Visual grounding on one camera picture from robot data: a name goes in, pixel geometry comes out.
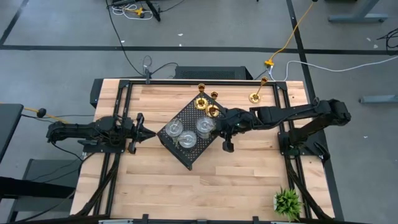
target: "white cable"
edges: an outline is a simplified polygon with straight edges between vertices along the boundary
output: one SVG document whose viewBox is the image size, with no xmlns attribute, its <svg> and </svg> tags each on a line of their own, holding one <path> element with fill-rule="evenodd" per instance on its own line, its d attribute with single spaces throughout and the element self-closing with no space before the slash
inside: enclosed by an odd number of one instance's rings
<svg viewBox="0 0 398 224">
<path fill-rule="evenodd" d="M 398 56 L 395 56 L 395 57 L 392 57 L 392 58 L 389 58 L 387 60 L 383 60 L 383 61 L 380 61 L 380 62 L 366 63 L 366 64 L 363 64 L 363 65 L 358 65 L 358 66 L 355 66 L 355 67 L 352 67 L 352 68 L 346 68 L 346 69 L 342 69 L 342 70 L 332 70 L 332 69 L 329 69 L 329 68 L 323 68 L 323 67 L 318 66 L 318 65 L 313 65 L 313 64 L 310 64 L 310 63 L 305 63 L 305 62 L 300 62 L 300 61 L 293 60 L 293 61 L 287 62 L 287 64 L 286 64 L 286 75 L 285 75 L 285 78 L 283 79 L 283 82 L 286 81 L 287 77 L 289 76 L 289 64 L 292 63 L 292 62 L 294 62 L 294 63 L 302 63 L 304 65 L 309 65 L 309 66 L 313 66 L 315 68 L 324 69 L 324 70 L 327 70 L 329 72 L 346 72 L 346 71 L 349 71 L 349 70 L 352 70 L 352 69 L 355 69 L 355 68 L 361 68 L 361 67 L 365 67 L 365 66 L 369 66 L 369 65 L 378 65 L 378 64 L 381 64 L 381 63 L 384 63 L 384 62 L 388 62 L 388 61 L 397 59 L 397 58 L 398 58 Z M 269 75 L 270 75 L 270 77 L 272 78 L 273 81 L 276 81 L 274 79 L 274 77 L 272 76 L 272 67 L 269 70 Z"/>
<path fill-rule="evenodd" d="M 153 13 L 151 12 L 151 11 L 144 11 L 144 12 L 142 12 L 142 13 L 150 13 L 151 14 L 151 17 L 150 18 L 136 18 L 136 17 L 129 17 L 129 16 L 127 16 L 127 14 L 126 14 L 126 9 L 131 9 L 131 10 L 136 10 L 136 9 L 138 9 L 138 7 L 135 5 L 135 4 L 128 4 L 126 7 L 114 7 L 114 6 L 112 6 L 112 13 L 114 14 L 114 15 L 117 15 L 117 16 L 121 16 L 121 15 L 124 15 L 124 17 L 126 17 L 126 18 L 128 18 L 128 19 L 136 19 L 136 20 L 149 20 L 149 19 L 152 19 L 153 18 Z"/>
</svg>

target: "yellow cable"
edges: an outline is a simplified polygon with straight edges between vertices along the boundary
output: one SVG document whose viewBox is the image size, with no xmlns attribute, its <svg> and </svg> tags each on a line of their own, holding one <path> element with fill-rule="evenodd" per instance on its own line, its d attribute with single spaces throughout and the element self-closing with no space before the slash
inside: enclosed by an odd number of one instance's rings
<svg viewBox="0 0 398 224">
<path fill-rule="evenodd" d="M 24 107 L 24 110 L 35 112 L 35 113 L 39 112 L 37 109 L 26 108 L 26 107 Z M 68 124 L 68 121 L 65 121 L 64 119 L 61 119 L 61 118 L 57 118 L 56 116 L 52 116 L 51 114 L 46 114 L 46 116 L 48 116 L 49 118 L 52 118 L 54 120 L 61 121 L 62 123 Z"/>
<path fill-rule="evenodd" d="M 288 46 L 289 42 L 290 42 L 290 41 L 292 40 L 292 38 L 293 38 L 294 32 L 297 30 L 297 28 L 299 27 L 301 21 L 304 19 L 304 17 L 305 17 L 305 16 L 308 14 L 308 12 L 311 10 L 311 8 L 312 8 L 312 6 L 313 6 L 313 3 L 314 3 L 314 2 L 311 3 L 310 7 L 307 9 L 307 11 L 305 11 L 304 15 L 301 17 L 301 19 L 298 21 L 298 23 L 297 23 L 296 26 L 294 27 L 293 32 L 292 32 L 292 34 L 290 35 L 290 37 L 289 37 L 289 39 L 287 40 L 287 42 L 286 42 L 286 44 L 284 45 L 284 47 L 282 47 L 280 50 L 278 50 L 277 52 L 275 52 L 275 53 L 271 56 L 271 58 L 269 58 L 269 60 L 266 61 L 266 64 L 267 64 L 267 65 L 274 65 L 274 63 L 272 63 L 272 59 L 275 57 L 275 55 L 277 55 L 279 52 L 285 50 L 285 48 Z"/>
</svg>

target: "black bracket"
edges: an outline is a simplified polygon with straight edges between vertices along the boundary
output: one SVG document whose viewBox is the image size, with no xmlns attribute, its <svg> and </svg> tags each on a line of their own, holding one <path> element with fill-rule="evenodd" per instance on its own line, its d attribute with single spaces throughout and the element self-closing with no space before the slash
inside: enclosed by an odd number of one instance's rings
<svg viewBox="0 0 398 224">
<path fill-rule="evenodd" d="M 150 71 L 148 70 L 148 68 L 144 69 L 144 75 L 146 76 L 145 84 L 149 85 L 150 84 L 150 80 L 152 78 L 152 75 L 150 74 Z"/>
<path fill-rule="evenodd" d="M 119 89 L 126 87 L 130 83 L 130 80 L 120 80 Z"/>
<path fill-rule="evenodd" d="M 278 133 L 278 140 L 280 146 L 280 154 L 286 156 L 318 156 L 323 161 L 327 161 L 330 158 L 328 149 L 320 144 L 321 132 L 310 135 L 306 141 L 299 142 L 294 146 L 290 144 L 289 133 L 280 132 Z"/>
<path fill-rule="evenodd" d="M 276 82 L 277 87 L 281 88 L 284 91 L 287 91 L 286 82 Z"/>
<path fill-rule="evenodd" d="M 253 224 L 260 224 L 259 217 L 253 217 Z"/>
<path fill-rule="evenodd" d="M 149 219 L 148 214 L 142 214 L 141 224 L 148 224 L 148 219 Z"/>
<path fill-rule="evenodd" d="M 118 146 L 107 146 L 105 144 L 97 144 L 96 140 L 77 140 L 78 143 L 84 145 L 83 152 L 96 153 L 96 152 L 108 152 L 108 153 L 122 153 L 124 147 Z"/>
</svg>

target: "power cord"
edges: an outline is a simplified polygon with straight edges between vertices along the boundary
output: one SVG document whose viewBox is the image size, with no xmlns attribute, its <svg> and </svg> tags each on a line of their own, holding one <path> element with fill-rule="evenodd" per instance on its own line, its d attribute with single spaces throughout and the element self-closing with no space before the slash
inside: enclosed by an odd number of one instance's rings
<svg viewBox="0 0 398 224">
<path fill-rule="evenodd" d="M 168 66 L 168 65 L 176 65 L 176 66 L 179 66 L 177 62 L 169 62 L 169 63 L 166 63 L 166 64 L 160 66 L 158 69 L 154 70 L 153 72 L 150 72 L 150 71 L 149 71 L 149 67 L 152 66 L 152 57 L 150 57 L 149 55 L 145 55 L 144 59 L 142 59 L 142 71 L 143 71 L 143 73 L 144 73 L 146 76 L 148 75 L 150 78 L 152 78 L 152 75 L 153 75 L 154 73 L 156 73 L 157 71 L 159 71 L 160 69 L 162 69 L 162 68 L 164 68 L 164 67 L 166 67 L 166 66 Z"/>
<path fill-rule="evenodd" d="M 358 65 L 358 66 L 355 66 L 355 67 L 352 67 L 352 68 L 346 68 L 346 69 L 342 69 L 342 70 L 332 70 L 332 69 L 329 69 L 329 68 L 323 68 L 323 67 L 318 66 L 318 65 L 313 65 L 313 64 L 310 64 L 310 63 L 305 63 L 305 62 L 300 62 L 300 61 L 293 60 L 293 61 L 287 62 L 287 64 L 286 64 L 286 75 L 285 75 L 285 78 L 282 81 L 286 81 L 287 77 L 289 76 L 289 64 L 290 63 L 301 63 L 301 64 L 304 64 L 304 65 L 313 66 L 315 68 L 320 68 L 320 69 L 323 69 L 323 70 L 326 70 L 326 71 L 329 71 L 329 72 L 346 72 L 346 71 L 350 71 L 350 70 L 356 69 L 356 68 L 361 68 L 361 67 L 370 66 L 370 65 L 378 65 L 378 64 L 381 64 L 381 63 L 384 63 L 384 62 L 389 62 L 389 61 L 397 59 L 397 58 L 398 58 L 398 56 L 395 56 L 395 57 L 389 58 L 387 60 L 382 60 L 380 62 L 366 63 L 366 64 L 363 64 L 363 65 Z M 271 68 L 269 74 L 270 74 L 272 80 L 276 81 L 274 79 L 274 77 L 272 76 L 272 68 Z"/>
<path fill-rule="evenodd" d="M 150 20 L 154 17 L 153 13 L 151 11 L 143 11 L 142 10 L 142 15 L 145 15 L 145 13 L 150 13 L 150 18 L 136 18 L 136 17 L 129 17 L 126 12 L 136 12 L 138 7 L 135 4 L 128 4 L 126 6 L 118 6 L 114 7 L 112 6 L 112 13 L 117 16 L 123 15 L 124 17 L 128 19 L 135 19 L 135 20 Z"/>
<path fill-rule="evenodd" d="M 61 175 L 61 176 L 59 176 L 59 177 L 56 177 L 56 178 L 53 178 L 53 179 L 50 179 L 50 180 L 46 180 L 46 181 L 44 181 L 44 182 L 42 182 L 42 183 L 47 183 L 47 182 L 50 182 L 50 181 L 53 181 L 53 180 L 57 180 L 57 179 L 59 179 L 59 178 L 65 177 L 65 176 L 68 175 L 68 174 L 71 174 L 71 173 L 73 173 L 73 172 L 76 172 L 77 170 L 81 169 L 81 166 L 83 165 L 83 163 L 84 163 L 88 158 L 90 158 L 92 155 L 94 155 L 94 153 L 92 153 L 92 154 L 88 155 L 86 158 L 84 158 L 84 159 L 82 160 L 82 162 L 81 162 L 79 168 L 77 168 L 77 169 L 75 169 L 75 170 L 73 170 L 73 171 L 71 171 L 71 172 L 68 172 L 68 173 L 66 173 L 66 174 L 63 174 L 63 175 Z M 56 205 L 50 207 L 49 209 L 44 210 L 43 212 L 40 212 L 40 213 L 38 213 L 38 214 L 36 214 L 36 215 L 32 215 L 31 217 L 24 218 L 24 219 L 21 219 L 21 220 L 18 220 L 18 221 L 16 221 L 16 222 L 12 222 L 12 223 L 22 223 L 22 222 L 26 222 L 26 221 L 28 221 L 28 220 L 31 220 L 31 219 L 33 219 L 33 218 L 39 217 L 39 216 L 41 216 L 41 215 L 43 215 L 43 214 L 45 214 L 45 213 L 47 213 L 47 212 L 49 212 L 49 211 L 51 211 L 51 210 L 57 208 L 58 206 L 62 205 L 63 203 L 65 203 L 68 199 L 70 199 L 70 197 L 72 197 L 72 196 L 75 194 L 75 192 L 76 192 L 76 190 L 74 190 L 70 195 L 68 195 L 65 199 L 63 199 L 62 202 L 60 202 L 59 204 L 56 204 Z"/>
<path fill-rule="evenodd" d="M 260 76 L 261 76 L 262 74 L 266 73 L 267 71 L 268 71 L 268 68 L 266 68 L 265 71 L 261 72 L 260 75 L 258 75 L 254 80 L 257 80 L 258 78 L 260 78 Z"/>
<path fill-rule="evenodd" d="M 390 31 L 387 35 L 382 36 L 382 37 L 377 39 L 377 40 L 382 40 L 382 39 L 386 40 L 386 52 L 390 56 L 395 55 L 398 52 L 398 50 L 390 51 L 390 49 L 398 48 L 398 44 L 394 45 L 394 46 L 391 46 L 390 43 L 389 43 L 392 38 L 396 38 L 396 37 L 398 37 L 398 28 Z"/>
<path fill-rule="evenodd" d="M 70 151 L 65 150 L 65 149 L 62 149 L 61 147 L 57 146 L 54 142 L 51 142 L 51 144 L 52 144 L 54 147 L 56 147 L 57 149 L 59 149 L 59 150 L 61 150 L 61 151 L 63 151 L 63 152 L 66 152 L 66 153 L 69 153 L 69 154 L 72 154 L 72 155 L 76 156 L 80 161 L 83 162 L 83 160 L 80 159 L 80 156 L 76 155 L 75 153 L 70 152 Z"/>
<path fill-rule="evenodd" d="M 56 173 L 58 170 L 61 170 L 61 169 L 65 168 L 65 167 L 68 167 L 68 166 L 74 164 L 77 160 L 78 160 L 78 159 L 75 159 L 75 160 L 72 161 L 71 163 L 69 163 L 69 164 L 67 164 L 67 165 L 64 165 L 64 166 L 61 166 L 61 167 L 55 169 L 55 170 L 54 170 L 53 172 L 51 172 L 51 173 L 40 175 L 40 176 L 38 176 L 38 177 L 36 177 L 36 178 L 33 178 L 33 179 L 30 180 L 30 181 L 35 181 L 35 180 L 40 179 L 40 178 L 42 178 L 42 177 L 46 177 L 46 176 L 48 176 L 48 175 L 54 174 L 54 173 Z"/>
<path fill-rule="evenodd" d="M 47 114 L 47 110 L 44 109 L 44 108 L 41 108 L 41 109 L 37 110 L 37 109 L 33 109 L 33 108 L 24 107 L 24 110 L 35 112 L 36 116 L 38 118 L 43 118 L 44 116 L 47 116 L 47 117 L 52 118 L 54 120 L 61 121 L 62 123 L 68 124 L 68 121 L 65 121 L 64 119 L 58 118 L 56 116 L 52 116 L 51 114 Z M 35 117 L 24 115 L 24 114 L 22 116 L 25 116 L 25 117 L 28 117 L 28 118 L 35 118 Z"/>
<path fill-rule="evenodd" d="M 166 9 L 166 10 L 160 10 L 159 13 L 161 13 L 161 12 L 167 12 L 167 11 L 169 11 L 170 9 L 174 8 L 175 6 L 178 6 L 179 4 L 183 3 L 184 1 L 185 1 L 185 0 L 182 0 L 182 1 L 180 1 L 179 3 L 175 4 L 174 6 L 168 8 L 168 9 Z"/>
<path fill-rule="evenodd" d="M 119 40 L 120 46 L 122 47 L 124 56 L 126 57 L 127 61 L 128 61 L 129 64 L 131 65 L 131 67 L 132 67 L 140 76 L 143 76 L 143 77 L 144 77 L 145 75 L 142 74 L 141 72 L 138 72 L 138 70 L 137 70 L 137 69 L 135 68 L 135 66 L 131 63 L 129 57 L 127 56 L 126 50 L 124 49 L 124 46 L 123 46 L 123 44 L 122 44 L 122 40 L 120 39 L 119 33 L 118 33 L 118 31 L 116 30 L 116 27 L 114 26 L 113 19 L 112 19 L 112 15 L 111 15 L 111 10 L 109 9 L 110 6 L 109 6 L 109 4 L 108 4 L 108 0 L 105 0 L 105 3 L 106 3 L 106 8 L 107 8 L 108 14 L 109 14 L 109 19 L 111 20 L 111 23 L 112 23 L 112 27 L 113 27 L 113 29 L 114 29 L 114 32 L 116 33 L 116 36 L 118 37 L 118 40 Z"/>
<path fill-rule="evenodd" d="M 296 32 L 297 28 L 299 27 L 300 23 L 303 21 L 303 19 L 305 18 L 305 16 L 308 14 L 308 12 L 311 10 L 312 6 L 313 6 L 314 2 L 311 3 L 310 7 L 307 9 L 307 11 L 305 11 L 304 15 L 301 17 L 301 19 L 298 21 L 298 23 L 296 24 L 296 26 L 293 29 L 292 34 L 290 35 L 289 39 L 287 39 L 286 44 L 284 45 L 284 47 L 282 47 L 280 50 L 278 50 L 277 52 L 275 52 L 274 54 L 272 54 L 271 58 L 269 58 L 268 60 L 265 61 L 265 64 L 269 67 L 274 66 L 274 63 L 272 62 L 272 59 L 275 57 L 275 55 L 277 55 L 279 52 L 283 51 L 286 49 L 286 47 L 288 46 L 288 44 L 290 43 L 290 41 L 293 38 L 294 33 Z"/>
<path fill-rule="evenodd" d="M 61 204 L 65 203 L 68 199 L 70 199 L 70 197 L 72 197 L 72 196 L 75 194 L 75 192 L 76 192 L 76 190 L 74 190 L 67 198 L 63 199 L 61 203 L 59 203 L 59 204 L 57 204 L 57 205 L 54 205 L 54 206 L 50 207 L 49 209 L 44 210 L 43 212 L 40 212 L 40 213 L 38 213 L 38 214 L 36 214 L 36 215 L 32 215 L 31 217 L 24 218 L 24 219 L 21 219 L 21 220 L 18 220 L 18 221 L 16 221 L 16 222 L 12 222 L 12 223 L 26 222 L 26 221 L 31 220 L 31 219 L 33 219 L 33 218 L 39 217 L 39 216 L 41 216 L 41 215 L 43 215 L 43 214 L 45 214 L 45 213 L 47 213 L 47 212 L 49 212 L 49 211 L 51 211 L 51 210 L 57 208 L 57 207 L 60 206 Z"/>
<path fill-rule="evenodd" d="M 50 179 L 50 180 L 43 181 L 43 182 L 41 182 L 41 183 L 48 183 L 48 182 L 53 181 L 53 180 L 58 180 L 58 179 L 61 179 L 62 177 L 65 177 L 66 175 L 72 174 L 72 173 L 74 173 L 74 172 L 80 170 L 80 169 L 81 169 L 81 166 L 83 165 L 83 163 L 84 163 L 88 158 L 90 158 L 92 155 L 94 155 L 94 154 L 95 154 L 95 153 L 91 153 L 91 154 L 88 155 L 86 158 L 84 158 L 84 159 L 82 160 L 82 162 L 80 163 L 80 165 L 79 165 L 79 167 L 78 167 L 77 169 L 74 169 L 74 170 L 72 170 L 72 171 L 70 171 L 70 172 L 67 172 L 66 174 L 63 174 L 63 175 L 61 175 L 61 176 L 59 176 L 59 177 L 55 177 L 55 178 L 52 178 L 52 179 Z"/>
<path fill-rule="evenodd" d="M 81 117 L 85 117 L 85 116 L 94 116 L 93 114 L 67 114 L 67 115 L 59 115 L 59 116 L 54 116 L 56 118 L 64 118 L 67 116 L 81 116 Z"/>
<path fill-rule="evenodd" d="M 49 123 L 52 123 L 52 124 L 54 123 L 52 121 L 47 121 L 47 120 L 44 120 L 44 119 L 40 119 L 40 118 L 36 118 L 36 117 L 33 117 L 33 116 L 29 116 L 29 115 L 26 115 L 26 114 L 21 114 L 21 116 L 26 117 L 26 118 L 33 118 L 33 119 L 36 119 L 37 121 L 49 122 Z"/>
</svg>

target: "wooden table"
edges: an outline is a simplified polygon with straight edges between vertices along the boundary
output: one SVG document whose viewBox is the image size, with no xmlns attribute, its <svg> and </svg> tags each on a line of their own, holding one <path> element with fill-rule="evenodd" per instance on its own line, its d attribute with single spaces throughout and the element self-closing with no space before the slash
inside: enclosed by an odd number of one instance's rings
<svg viewBox="0 0 398 224">
<path fill-rule="evenodd" d="M 103 81 L 95 119 L 112 115 L 118 83 L 118 79 Z M 291 106 L 307 104 L 302 82 L 287 82 L 287 87 Z M 206 86 L 207 93 L 218 92 L 217 101 L 226 108 L 275 106 L 268 86 L 261 90 L 258 105 L 250 103 L 248 96 L 256 90 L 256 86 L 244 85 Z M 144 126 L 157 132 L 197 94 L 197 85 L 133 85 L 128 115 L 135 118 L 143 113 Z M 295 126 L 308 121 L 296 121 Z M 193 163 L 192 171 L 163 147 L 158 137 L 142 142 L 135 155 L 125 152 L 121 156 L 111 218 L 141 218 L 147 213 L 151 219 L 252 220 L 258 216 L 260 220 L 283 220 L 272 204 L 280 187 L 289 187 L 278 131 L 239 134 L 232 139 L 234 153 L 224 152 L 223 140 L 217 138 Z M 95 154 L 83 164 L 71 214 L 96 190 L 103 157 Z M 325 213 L 334 216 L 321 160 L 316 156 L 302 156 L 301 160 L 308 191 Z"/>
</svg>

